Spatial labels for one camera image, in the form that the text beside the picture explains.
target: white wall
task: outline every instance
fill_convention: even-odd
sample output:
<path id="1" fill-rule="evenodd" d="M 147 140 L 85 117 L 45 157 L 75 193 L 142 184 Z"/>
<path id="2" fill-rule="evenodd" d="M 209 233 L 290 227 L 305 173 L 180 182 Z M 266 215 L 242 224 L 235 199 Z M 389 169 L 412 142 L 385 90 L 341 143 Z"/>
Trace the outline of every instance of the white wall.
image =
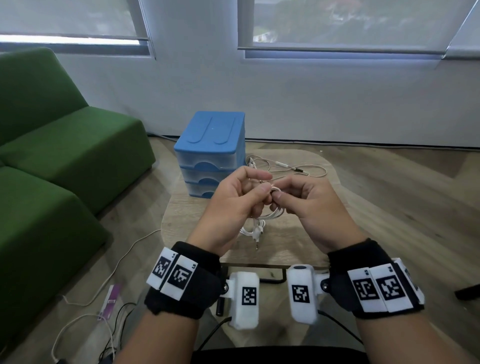
<path id="1" fill-rule="evenodd" d="M 179 135 L 198 110 L 246 136 L 480 147 L 480 61 L 245 60 L 236 0 L 144 0 L 157 60 L 61 55 L 87 101 Z"/>

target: wooden tabletop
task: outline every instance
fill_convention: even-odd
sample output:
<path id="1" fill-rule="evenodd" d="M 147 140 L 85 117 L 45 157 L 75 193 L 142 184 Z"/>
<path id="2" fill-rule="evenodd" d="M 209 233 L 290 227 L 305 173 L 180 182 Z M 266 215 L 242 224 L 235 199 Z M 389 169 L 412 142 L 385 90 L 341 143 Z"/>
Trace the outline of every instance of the wooden tabletop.
<path id="1" fill-rule="evenodd" d="M 340 180 L 332 165 L 323 157 L 299 149 L 257 149 L 253 151 L 263 158 L 273 159 L 291 166 L 306 163 L 318 164 L 328 171 L 327 178 L 340 196 L 347 209 Z M 267 169 L 267 164 L 257 161 L 257 168 Z M 315 167 L 303 168 L 311 175 L 321 175 L 323 170 Z M 274 177 L 289 172 L 273 173 Z M 190 197 L 182 176 L 177 181 L 162 220 L 162 238 L 165 246 L 172 247 L 177 241 L 185 241 L 195 227 L 210 200 Z M 270 213 L 266 207 L 264 214 Z M 248 219 L 245 228 L 252 230 L 252 220 Z M 283 214 L 274 220 L 267 220 L 263 235 L 256 250 L 255 241 L 250 236 L 239 234 L 237 243 L 220 258 L 222 264 L 238 267 L 288 268 L 292 264 L 310 264 L 316 269 L 328 267 L 328 258 L 312 243 L 295 215 Z"/>

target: wooden floor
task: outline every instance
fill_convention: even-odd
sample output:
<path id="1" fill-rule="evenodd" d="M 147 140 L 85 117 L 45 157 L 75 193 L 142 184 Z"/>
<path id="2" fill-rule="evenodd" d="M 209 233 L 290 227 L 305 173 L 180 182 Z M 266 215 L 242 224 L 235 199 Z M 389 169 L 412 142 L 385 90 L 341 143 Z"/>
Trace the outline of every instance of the wooden floor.
<path id="1" fill-rule="evenodd" d="M 101 217 L 113 242 L 65 289 L 70 300 L 87 302 L 138 238 L 160 228 L 179 175 L 173 143 L 151 139 L 157 163 Z M 426 297 L 431 322 L 480 358 L 480 300 L 460 302 L 453 292 L 480 283 L 480 154 L 461 151 L 378 149 L 247 143 L 254 149 L 305 149 L 335 167 L 354 219 L 392 256 L 408 266 Z M 120 302 L 136 301 L 163 247 L 160 235 L 139 242 L 122 261 L 112 282 L 122 284 Z M 279 272 L 264 272 L 278 277 Z M 286 287 L 271 286 L 261 296 L 256 330 L 225 328 L 237 346 L 299 344 L 306 327 L 289 317 Z M 51 363 L 49 351 L 70 320 L 98 311 L 106 290 L 90 307 L 49 307 L 6 359 L 6 363 Z M 114 324 L 115 315 L 110 319 Z M 57 349 L 69 363 L 96 363 L 108 332 L 94 318 L 69 329 Z"/>

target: green sofa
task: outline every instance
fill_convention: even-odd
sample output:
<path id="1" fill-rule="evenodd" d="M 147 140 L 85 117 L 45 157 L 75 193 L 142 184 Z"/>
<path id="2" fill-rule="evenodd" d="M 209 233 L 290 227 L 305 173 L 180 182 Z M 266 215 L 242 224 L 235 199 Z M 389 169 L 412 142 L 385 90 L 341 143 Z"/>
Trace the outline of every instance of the green sofa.
<path id="1" fill-rule="evenodd" d="M 105 243 L 94 214 L 155 161 L 141 121 L 88 106 L 47 48 L 0 56 L 0 349 Z"/>

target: right hand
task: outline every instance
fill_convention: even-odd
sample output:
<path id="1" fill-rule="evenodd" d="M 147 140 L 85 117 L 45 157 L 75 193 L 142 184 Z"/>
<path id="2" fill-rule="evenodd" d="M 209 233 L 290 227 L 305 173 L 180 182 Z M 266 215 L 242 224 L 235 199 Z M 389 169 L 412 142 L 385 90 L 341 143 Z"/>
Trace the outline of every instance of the right hand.
<path id="1" fill-rule="evenodd" d="M 329 253 L 361 243 L 366 236 L 353 221 L 327 178 L 290 174 L 274 181 L 282 192 L 272 193 L 272 211 L 277 206 L 298 216 L 315 245 Z"/>

